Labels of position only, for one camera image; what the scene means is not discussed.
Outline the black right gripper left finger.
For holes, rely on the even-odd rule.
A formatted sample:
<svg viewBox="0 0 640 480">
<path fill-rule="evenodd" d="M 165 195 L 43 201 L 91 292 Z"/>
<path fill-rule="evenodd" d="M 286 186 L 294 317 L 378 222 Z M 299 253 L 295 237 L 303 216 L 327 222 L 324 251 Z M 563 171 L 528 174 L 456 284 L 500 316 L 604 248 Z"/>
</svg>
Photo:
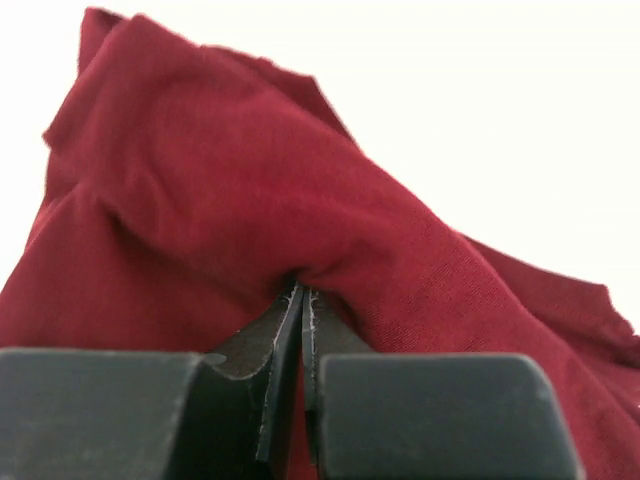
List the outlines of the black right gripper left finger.
<svg viewBox="0 0 640 480">
<path fill-rule="evenodd" d="M 207 354 L 5 348 L 5 479 L 283 479 L 303 290 Z"/>
</svg>

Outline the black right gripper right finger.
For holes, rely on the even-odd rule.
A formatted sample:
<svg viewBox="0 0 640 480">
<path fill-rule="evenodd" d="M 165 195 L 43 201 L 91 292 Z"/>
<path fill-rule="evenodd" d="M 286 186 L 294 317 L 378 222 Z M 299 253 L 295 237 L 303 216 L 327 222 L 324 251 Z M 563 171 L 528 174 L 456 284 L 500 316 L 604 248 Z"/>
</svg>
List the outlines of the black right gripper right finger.
<svg viewBox="0 0 640 480">
<path fill-rule="evenodd" d="M 302 313 L 312 463 L 323 479 L 581 479 L 543 369 L 521 354 L 381 354 L 320 293 Z"/>
</svg>

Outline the dark red t shirt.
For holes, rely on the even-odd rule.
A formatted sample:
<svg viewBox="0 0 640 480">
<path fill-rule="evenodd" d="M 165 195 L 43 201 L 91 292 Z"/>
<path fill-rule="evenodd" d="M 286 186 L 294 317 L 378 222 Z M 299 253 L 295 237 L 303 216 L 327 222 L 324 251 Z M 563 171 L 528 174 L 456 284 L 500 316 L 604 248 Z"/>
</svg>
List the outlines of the dark red t shirt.
<svg viewBox="0 0 640 480">
<path fill-rule="evenodd" d="M 518 352 L 591 479 L 639 475 L 639 339 L 600 284 L 449 228 L 314 79 L 88 8 L 46 189 L 1 293 L 5 347 L 205 351 L 287 277 L 382 352 Z"/>
</svg>

